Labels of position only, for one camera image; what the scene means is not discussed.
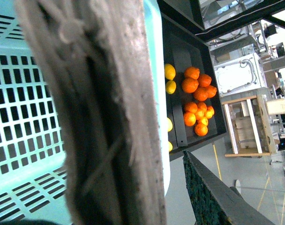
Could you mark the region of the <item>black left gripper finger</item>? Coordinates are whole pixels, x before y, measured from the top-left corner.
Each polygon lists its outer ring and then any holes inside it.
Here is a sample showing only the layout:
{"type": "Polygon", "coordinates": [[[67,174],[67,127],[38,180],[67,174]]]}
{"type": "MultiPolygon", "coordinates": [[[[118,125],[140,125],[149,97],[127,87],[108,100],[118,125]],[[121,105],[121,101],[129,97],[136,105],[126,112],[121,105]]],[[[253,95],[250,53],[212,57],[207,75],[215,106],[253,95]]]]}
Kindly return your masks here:
{"type": "Polygon", "coordinates": [[[272,225],[211,172],[191,152],[184,151],[186,187],[197,225],[272,225]]]}

